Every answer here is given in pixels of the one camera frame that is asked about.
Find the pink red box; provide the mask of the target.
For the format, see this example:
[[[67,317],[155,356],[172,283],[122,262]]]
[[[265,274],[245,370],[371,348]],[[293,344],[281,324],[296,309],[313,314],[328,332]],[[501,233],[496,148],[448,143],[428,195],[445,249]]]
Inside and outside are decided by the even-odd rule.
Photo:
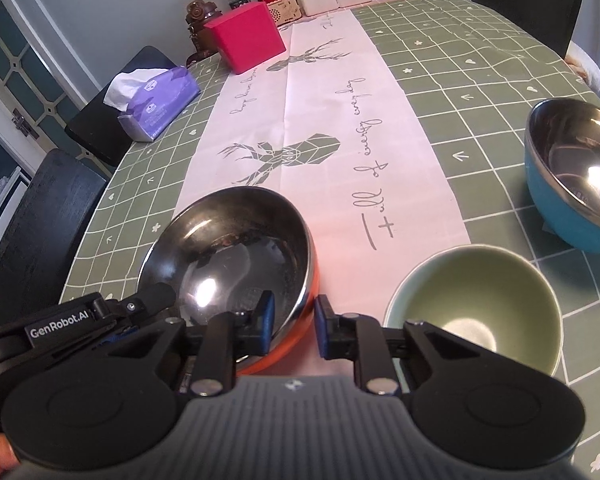
[[[234,74],[242,74],[286,51],[268,6],[250,2],[204,25]]]

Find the green ceramic bowl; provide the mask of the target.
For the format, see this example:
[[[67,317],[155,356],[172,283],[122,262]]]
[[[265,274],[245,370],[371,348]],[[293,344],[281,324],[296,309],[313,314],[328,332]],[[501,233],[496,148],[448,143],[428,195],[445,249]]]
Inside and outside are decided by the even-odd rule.
[[[394,292],[384,325],[422,321],[547,375],[560,361],[564,329],[546,277],[508,249],[472,244],[419,263]]]

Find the black chair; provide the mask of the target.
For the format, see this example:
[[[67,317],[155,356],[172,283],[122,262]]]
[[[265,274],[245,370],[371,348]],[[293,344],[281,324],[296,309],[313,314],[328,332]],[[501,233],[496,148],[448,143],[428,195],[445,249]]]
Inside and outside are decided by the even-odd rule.
[[[131,73],[140,68],[173,68],[175,63],[154,46],[141,48],[122,67],[120,73]],[[120,112],[104,103],[110,84],[106,84],[94,99],[88,102],[65,126],[65,133],[81,148],[97,157],[101,162],[117,167],[132,144],[122,129]]]
[[[59,304],[106,185],[59,148],[45,156],[0,241],[0,326]]]

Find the black chair near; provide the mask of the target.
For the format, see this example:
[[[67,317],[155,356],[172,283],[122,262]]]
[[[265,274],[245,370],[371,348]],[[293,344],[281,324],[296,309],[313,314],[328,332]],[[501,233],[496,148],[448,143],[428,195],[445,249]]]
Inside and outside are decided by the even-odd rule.
[[[0,241],[0,326],[59,304],[106,185],[59,148],[45,156]]]

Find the black chair far left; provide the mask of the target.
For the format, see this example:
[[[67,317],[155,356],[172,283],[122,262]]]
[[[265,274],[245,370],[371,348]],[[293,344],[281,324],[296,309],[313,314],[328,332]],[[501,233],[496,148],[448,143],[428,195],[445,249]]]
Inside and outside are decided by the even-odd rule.
[[[175,63],[154,46],[141,48],[122,67],[120,73],[131,73],[140,68],[173,68]],[[120,112],[104,103],[110,84],[106,84],[94,99],[88,102],[65,126],[65,133],[81,148],[97,157],[101,162],[117,167],[132,144],[122,129]]]

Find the brown figurine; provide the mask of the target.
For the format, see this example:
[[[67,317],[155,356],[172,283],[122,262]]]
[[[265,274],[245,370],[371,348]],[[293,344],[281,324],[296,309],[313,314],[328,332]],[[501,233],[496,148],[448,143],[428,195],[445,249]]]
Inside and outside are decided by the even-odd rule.
[[[222,12],[212,1],[194,0],[186,8],[185,21],[189,32],[189,38],[195,48],[195,53],[189,55],[186,66],[192,66],[209,56],[218,52],[216,43],[206,25],[220,18]]]

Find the orange steel bowl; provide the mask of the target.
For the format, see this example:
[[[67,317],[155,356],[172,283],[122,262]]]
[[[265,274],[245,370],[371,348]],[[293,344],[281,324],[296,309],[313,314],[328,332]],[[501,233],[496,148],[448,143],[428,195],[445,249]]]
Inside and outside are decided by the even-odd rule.
[[[262,292],[274,295],[267,356],[240,352],[239,374],[253,375],[283,359],[313,321],[320,274],[310,230],[298,209],[257,186],[223,188],[175,216],[152,244],[138,286],[166,283],[188,325],[224,311],[253,310]]]

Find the blue steel bowl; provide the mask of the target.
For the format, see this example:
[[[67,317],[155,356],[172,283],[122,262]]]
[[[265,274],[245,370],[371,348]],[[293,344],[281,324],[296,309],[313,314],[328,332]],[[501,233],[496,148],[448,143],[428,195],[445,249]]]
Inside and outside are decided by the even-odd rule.
[[[600,254],[600,107],[554,98],[532,108],[524,132],[530,195],[567,244]]]

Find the white table runner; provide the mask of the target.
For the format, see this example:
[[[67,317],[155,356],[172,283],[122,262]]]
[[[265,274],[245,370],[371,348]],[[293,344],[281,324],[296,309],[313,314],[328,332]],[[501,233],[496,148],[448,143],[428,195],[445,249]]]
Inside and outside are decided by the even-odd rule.
[[[296,206],[313,236],[320,289],[339,313],[383,318],[402,280],[465,245],[460,208],[422,125],[349,11],[294,24],[286,49],[240,75],[196,64],[199,138],[176,206],[260,185]]]

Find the beige small radio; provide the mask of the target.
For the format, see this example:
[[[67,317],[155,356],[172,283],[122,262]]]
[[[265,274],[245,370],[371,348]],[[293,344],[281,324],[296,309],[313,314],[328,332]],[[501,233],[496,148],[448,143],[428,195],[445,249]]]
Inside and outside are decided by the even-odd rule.
[[[303,16],[298,0],[276,0],[268,4],[268,10],[277,27],[298,21]]]

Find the purple tissue pack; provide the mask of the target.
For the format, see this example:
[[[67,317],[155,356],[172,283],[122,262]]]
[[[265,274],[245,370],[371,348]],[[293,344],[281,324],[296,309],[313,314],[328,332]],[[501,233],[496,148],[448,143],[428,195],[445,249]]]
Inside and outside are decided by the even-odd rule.
[[[118,112],[117,121],[131,140],[151,143],[200,92],[184,66],[139,68],[117,74],[102,102]]]

